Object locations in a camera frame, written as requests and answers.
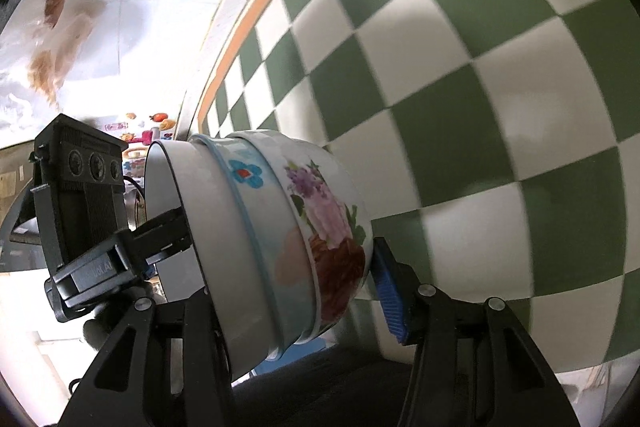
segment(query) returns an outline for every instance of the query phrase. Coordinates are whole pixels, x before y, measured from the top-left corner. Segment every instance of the green and white checkered tile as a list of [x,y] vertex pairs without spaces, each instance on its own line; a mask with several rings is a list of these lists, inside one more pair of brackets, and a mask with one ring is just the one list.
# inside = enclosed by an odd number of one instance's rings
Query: green and white checkered tile
[[400,261],[567,371],[640,348],[638,50],[627,0],[273,0],[207,124],[327,146]]

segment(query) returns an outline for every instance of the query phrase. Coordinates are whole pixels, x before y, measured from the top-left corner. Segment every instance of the bowl rim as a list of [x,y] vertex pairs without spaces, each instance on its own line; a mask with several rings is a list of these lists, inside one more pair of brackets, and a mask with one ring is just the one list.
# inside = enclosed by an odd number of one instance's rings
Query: bowl rim
[[192,134],[189,137],[188,143],[193,144],[194,142],[198,142],[203,144],[209,153],[213,156],[213,158],[220,165],[221,170],[224,172],[226,182],[233,194],[234,199],[236,200],[236,207],[240,212],[240,216],[242,217],[242,223],[244,225],[244,229],[246,230],[247,236],[249,237],[249,242],[251,243],[251,250],[254,255],[254,261],[256,266],[258,267],[258,272],[260,273],[260,278],[262,279],[262,284],[264,285],[264,291],[268,300],[267,308],[269,309],[269,313],[271,315],[271,321],[276,326],[276,344],[278,346],[278,355],[281,355],[285,349],[285,339],[284,339],[284,327],[282,325],[282,321],[280,320],[280,314],[277,312],[278,304],[275,296],[275,292],[273,291],[273,287],[271,286],[271,280],[269,277],[269,272],[264,263],[264,259],[262,258],[260,252],[260,243],[258,241],[257,234],[255,233],[254,226],[251,222],[251,217],[244,205],[244,201],[242,200],[242,196],[236,187],[236,183],[234,182],[231,173],[226,167],[225,159],[218,151],[217,147],[214,143],[211,142],[212,138],[209,136],[205,136],[204,134]]
[[[285,139],[287,142],[290,142],[291,146],[295,147],[296,149],[300,150],[305,156],[307,156],[309,158],[309,160],[311,159],[308,154],[306,153],[305,150],[303,150],[302,148],[300,148],[300,146],[294,142],[292,139],[290,139],[288,136],[285,136],[284,134],[277,132],[277,131],[269,131],[267,132],[266,130],[254,130],[254,131],[235,131],[233,133],[228,134],[228,136],[226,136],[225,138],[240,138],[240,139],[244,139],[247,142],[249,142],[251,145],[253,145],[258,152],[262,155],[262,157],[265,159],[265,161],[267,162],[267,164],[271,167],[271,169],[275,172],[274,166],[271,165],[271,161],[267,158],[267,156],[264,154],[264,152],[262,151],[263,147],[261,147],[261,145],[257,142],[257,140],[254,139],[254,135],[255,134],[260,134],[263,136],[269,136],[273,139],[273,134],[272,133],[276,133],[276,135],[278,137],[281,137],[283,139]],[[282,181],[280,181],[280,178],[278,175],[276,175],[276,178],[278,179],[278,183],[280,183],[280,186],[282,187],[282,190],[284,190],[285,192],[287,191],[286,187],[284,187],[282,185]],[[287,197],[287,201],[289,202],[289,207],[291,208],[291,211],[294,214],[294,217],[296,218],[296,222],[298,223],[298,226],[300,227],[301,231],[302,231],[302,226],[301,226],[301,219],[300,216],[298,215],[298,211],[296,210],[293,201],[291,201],[291,199],[289,197]],[[300,338],[300,340],[298,341],[299,344],[303,344],[309,340],[312,340],[314,338],[316,338],[318,335],[320,335],[321,333],[323,333],[322,331],[322,296],[320,295],[320,282],[318,280],[318,270],[316,269],[316,261],[314,260],[314,254],[313,251],[311,250],[311,245],[309,243],[308,237],[305,237],[305,234],[302,233],[302,239],[305,242],[305,250],[306,250],[306,255],[308,256],[309,259],[309,263],[311,264],[311,273],[313,275],[313,280],[314,280],[314,293],[316,295],[316,317],[314,320],[314,325],[313,328],[311,330],[311,332],[309,333],[308,337],[305,337],[304,339]]]
[[[268,163],[265,156],[263,156],[263,154],[249,140],[241,137],[213,138],[213,137],[205,136],[205,138],[207,138],[207,140],[212,142],[214,147],[218,151],[220,151],[220,156],[223,161],[224,168],[230,169],[230,165],[228,165],[228,160],[229,160],[228,155],[230,156],[236,155],[238,151],[234,150],[234,148],[240,147],[240,148],[244,148],[247,151],[250,151],[254,155],[257,155],[259,157],[259,161],[262,164],[261,165],[262,169],[267,169],[268,175],[273,179],[273,182],[274,182],[273,188],[276,190],[276,192],[279,192],[279,194],[282,197],[282,200],[277,203],[279,205],[280,212],[287,213],[287,216],[286,217],[283,216],[283,217],[285,219],[288,218],[288,222],[290,224],[290,226],[287,227],[287,231],[290,231],[291,227],[293,227],[293,229],[295,229],[298,232],[298,235],[300,236],[300,241],[302,241],[302,244],[304,245],[303,251],[301,250],[299,252],[299,255],[303,256],[301,260],[302,259],[304,260],[303,262],[306,263],[306,267],[308,268],[308,279],[304,282],[304,287],[305,287],[304,293],[306,293],[306,296],[301,296],[301,298],[305,300],[304,301],[298,300],[298,302],[308,302],[308,310],[304,314],[306,317],[304,321],[302,319],[299,319],[299,320],[290,322],[284,319],[284,317],[286,317],[289,314],[289,309],[287,308],[288,304],[282,301],[283,297],[281,296],[281,293],[278,290],[279,288],[282,287],[282,285],[278,283],[275,277],[275,274],[273,273],[274,266],[272,266],[272,263],[275,263],[276,260],[275,258],[273,258],[269,261],[269,258],[264,257],[263,255],[260,256],[260,259],[264,260],[266,277],[269,283],[274,288],[274,294],[276,299],[276,305],[278,306],[279,316],[282,317],[284,349],[285,350],[288,349],[292,344],[303,344],[312,340],[313,337],[311,336],[311,333],[313,332],[313,328],[316,323],[316,311],[317,311],[316,303],[318,302],[318,296],[316,292],[316,283],[315,283],[314,273],[313,273],[314,266],[312,265],[309,259],[303,231],[300,229],[300,223],[296,219],[296,214],[293,212],[289,204],[290,201],[286,191],[283,190],[282,184],[280,183],[276,173],[273,171],[271,164]],[[254,190],[243,191],[242,185],[238,184],[238,181],[235,179],[233,174],[230,173],[230,177],[231,179],[233,179],[234,187],[238,188],[238,193],[239,193],[239,197],[242,200],[242,204],[244,204],[244,206],[247,209],[248,217],[251,221],[252,227],[254,227],[254,230],[255,230],[255,236],[257,237],[257,242],[260,245],[260,248],[259,248],[260,253],[264,254],[264,252],[262,252],[262,248],[267,247],[268,249],[270,249],[270,245],[269,245],[270,242],[267,241],[266,244],[263,244],[262,235],[264,235],[264,229],[260,229],[260,225],[254,224],[254,223],[261,222],[260,217],[255,216],[255,213],[260,212],[260,210],[253,207],[252,204],[247,204],[251,202],[251,198],[254,195]],[[282,230],[281,232],[283,233],[283,236],[280,239],[284,241],[286,239],[284,230]]]
[[198,242],[196,240],[196,237],[194,237],[194,230],[200,230],[200,233],[197,235],[201,235],[203,232],[202,226],[201,225],[196,225],[195,227],[193,226],[192,221],[190,220],[190,216],[192,216],[193,214],[195,214],[195,208],[190,208],[188,209],[187,206],[185,206],[185,201],[188,201],[189,198],[185,197],[184,194],[184,177],[182,176],[177,176],[176,172],[177,172],[177,166],[175,165],[175,161],[176,160],[181,160],[181,154],[179,151],[176,150],[176,148],[182,147],[182,144],[184,144],[185,146],[188,146],[190,148],[194,148],[196,151],[199,147],[197,144],[195,143],[191,143],[189,141],[181,141],[181,140],[171,140],[171,141],[167,141],[167,142],[163,142],[162,140],[155,140],[152,143],[152,146],[157,146],[158,149],[160,149],[162,151],[162,156],[164,161],[167,163],[168,165],[168,169],[170,171],[171,174],[171,182],[174,184],[175,190],[177,192],[177,196],[180,200],[180,204],[181,206],[184,208],[184,211],[187,215],[187,224],[188,224],[188,229],[190,230],[191,236],[193,238],[193,250],[196,256],[196,260],[197,263],[199,265],[200,268],[200,273],[202,275],[202,279],[205,285],[205,288],[207,288],[207,290],[209,291],[209,294],[211,296],[211,299],[213,301],[213,305],[216,307],[216,310],[219,314],[219,320],[221,323],[221,327],[222,327],[222,331],[223,331],[223,336],[224,336],[224,342],[225,342],[225,352],[226,352],[226,359],[227,359],[227,363],[229,364],[229,367],[231,368],[233,375],[235,378],[239,378],[240,376],[242,376],[243,374],[245,374],[245,372],[249,369],[251,369],[253,367],[253,365],[251,365],[251,367],[244,367],[245,365],[247,365],[247,360],[249,360],[253,355],[256,355],[256,350],[265,350],[266,351],[266,355],[268,356],[270,351],[273,350],[273,346],[277,345],[278,339],[277,339],[277,325],[276,323],[274,323],[273,318],[271,317],[270,314],[270,309],[269,306],[266,304],[260,305],[261,311],[257,311],[255,308],[255,304],[260,304],[261,302],[264,301],[264,282],[262,281],[262,277],[260,276],[260,274],[258,274],[258,281],[260,282],[260,287],[256,288],[254,291],[251,292],[251,300],[253,301],[253,304],[251,305],[251,309],[254,310],[254,314],[258,314],[261,315],[263,317],[262,322],[264,323],[261,328],[265,327],[267,324],[269,325],[269,329],[268,330],[264,330],[263,331],[263,335],[259,335],[261,337],[261,339],[255,339],[251,344],[250,347],[247,344],[240,344],[239,346],[236,346],[235,348],[233,348],[232,346],[234,345],[234,341],[233,340],[228,340],[228,338],[226,337],[226,335],[228,334],[228,327],[231,327],[232,324],[234,323],[235,319],[231,319],[231,315],[229,314],[222,314],[220,315],[220,311],[218,309],[218,307],[220,306],[220,304],[216,305],[216,302],[220,302],[220,301],[214,301],[214,295],[216,292],[213,292],[210,289],[210,284],[212,283],[210,280],[210,276],[217,272],[217,270],[211,270],[210,267],[207,268],[207,270],[205,270],[203,268],[204,263],[202,261],[202,257],[200,255],[199,249],[198,249],[198,245],[200,246],[200,249],[202,249],[203,247],[203,242],[202,242],[202,237],[200,238],[200,242]]

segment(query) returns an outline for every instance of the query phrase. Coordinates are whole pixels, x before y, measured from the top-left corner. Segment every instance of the ceramic bowl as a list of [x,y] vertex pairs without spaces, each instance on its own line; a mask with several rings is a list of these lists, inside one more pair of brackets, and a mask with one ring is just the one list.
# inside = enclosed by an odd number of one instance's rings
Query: ceramic bowl
[[[154,142],[147,153],[145,194],[149,218],[182,204],[225,338],[232,378],[245,375],[277,352],[281,341],[269,291],[227,172],[202,143]],[[164,285],[160,268],[158,273]],[[180,277],[178,273],[173,279],[180,285],[194,285],[192,291],[198,289],[193,274],[186,281]]]
[[362,285],[372,254],[369,216],[344,168],[326,151],[275,131],[229,135],[267,160],[302,230],[319,291],[314,337],[334,325]]
[[236,196],[280,335],[279,350],[270,357],[277,358],[308,338],[316,320],[316,287],[296,216],[274,172],[250,142],[203,135],[190,141],[207,145]]

